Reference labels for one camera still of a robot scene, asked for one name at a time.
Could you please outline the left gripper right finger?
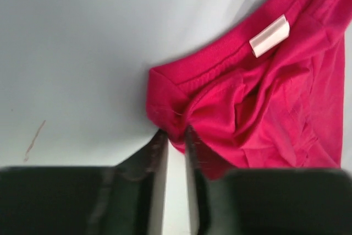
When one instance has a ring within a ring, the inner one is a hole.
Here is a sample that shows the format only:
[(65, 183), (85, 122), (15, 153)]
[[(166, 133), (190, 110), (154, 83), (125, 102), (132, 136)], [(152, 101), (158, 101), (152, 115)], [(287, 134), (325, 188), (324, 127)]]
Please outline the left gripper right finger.
[(192, 234), (351, 234), (351, 176), (331, 168), (241, 169), (185, 132)]

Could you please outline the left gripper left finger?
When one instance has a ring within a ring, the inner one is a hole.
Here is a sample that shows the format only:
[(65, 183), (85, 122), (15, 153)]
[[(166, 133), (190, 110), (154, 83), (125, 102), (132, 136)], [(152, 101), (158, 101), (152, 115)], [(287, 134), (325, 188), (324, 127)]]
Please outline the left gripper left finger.
[(1, 234), (161, 234), (167, 136), (115, 166), (1, 169)]

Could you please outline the red t shirt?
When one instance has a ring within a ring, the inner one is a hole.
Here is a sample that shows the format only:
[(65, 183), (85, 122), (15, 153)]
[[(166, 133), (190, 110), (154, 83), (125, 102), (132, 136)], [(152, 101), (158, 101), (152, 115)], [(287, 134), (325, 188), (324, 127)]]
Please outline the red t shirt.
[(151, 68), (148, 118), (212, 179), (239, 168), (339, 168), (351, 0), (267, 0), (200, 51)]

